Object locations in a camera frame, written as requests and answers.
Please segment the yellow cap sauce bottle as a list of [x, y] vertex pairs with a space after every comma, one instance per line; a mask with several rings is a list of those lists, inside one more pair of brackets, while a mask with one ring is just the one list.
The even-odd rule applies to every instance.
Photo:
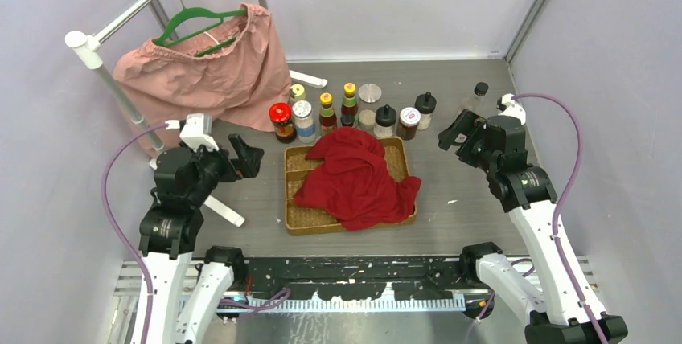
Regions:
[[324, 92], [320, 96], [319, 127], [322, 136], [338, 128], [338, 118], [333, 107], [333, 96]]
[[354, 117], [358, 113], [357, 87], [354, 83], [348, 82], [343, 86], [342, 114], [349, 114]]

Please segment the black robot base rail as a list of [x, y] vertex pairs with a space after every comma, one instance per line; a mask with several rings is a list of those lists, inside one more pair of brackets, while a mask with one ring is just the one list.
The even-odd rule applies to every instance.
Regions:
[[486, 318], [491, 290], [448, 256], [250, 257], [219, 314], [461, 312]]

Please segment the red cloth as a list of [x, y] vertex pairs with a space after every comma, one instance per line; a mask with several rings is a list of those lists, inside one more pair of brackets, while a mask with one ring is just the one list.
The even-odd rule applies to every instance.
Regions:
[[294, 203], [324, 210], [347, 231], [405, 221], [415, 211], [421, 180], [397, 181], [385, 154], [379, 140], [360, 129], [328, 133], [306, 155], [321, 164], [308, 173]]

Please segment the silver lid pepper jar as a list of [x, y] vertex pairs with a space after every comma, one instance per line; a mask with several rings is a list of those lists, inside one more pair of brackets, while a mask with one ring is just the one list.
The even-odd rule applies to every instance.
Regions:
[[304, 144], [314, 142], [316, 128], [311, 103], [306, 100], [296, 101], [292, 106], [292, 115], [298, 140]]

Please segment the silver lid tall glass jar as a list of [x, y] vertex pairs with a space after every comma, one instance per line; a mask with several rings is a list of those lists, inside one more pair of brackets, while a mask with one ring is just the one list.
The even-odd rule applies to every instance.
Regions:
[[374, 83], [366, 83], [359, 87], [359, 128], [371, 133], [376, 123], [376, 107], [380, 103], [382, 90]]

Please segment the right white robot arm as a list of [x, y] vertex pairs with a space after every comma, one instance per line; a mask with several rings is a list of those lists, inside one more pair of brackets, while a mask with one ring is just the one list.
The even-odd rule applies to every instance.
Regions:
[[470, 287], [486, 285], [522, 324], [527, 343], [620, 343], [628, 329], [596, 296], [569, 242], [561, 208], [581, 164], [577, 147], [572, 175], [558, 194], [548, 174], [528, 162], [522, 95], [499, 98], [496, 115], [463, 109], [438, 135], [440, 149], [465, 141], [456, 152], [486, 175], [488, 188], [510, 217], [528, 250], [539, 285], [533, 285], [492, 242], [466, 246], [459, 276]]

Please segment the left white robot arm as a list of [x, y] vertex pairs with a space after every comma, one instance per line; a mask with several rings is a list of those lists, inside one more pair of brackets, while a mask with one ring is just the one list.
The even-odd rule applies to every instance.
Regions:
[[219, 292], [237, 290], [247, 279], [239, 248], [212, 247], [199, 287], [186, 309], [179, 309], [185, 273], [203, 225], [201, 207], [219, 184], [255, 178], [264, 151], [231, 134], [228, 140], [236, 156], [230, 158], [212, 137], [212, 119], [205, 113], [168, 121], [166, 126], [179, 130], [180, 143], [156, 159], [153, 202], [139, 227], [144, 284], [133, 343], [197, 343], [215, 311]]

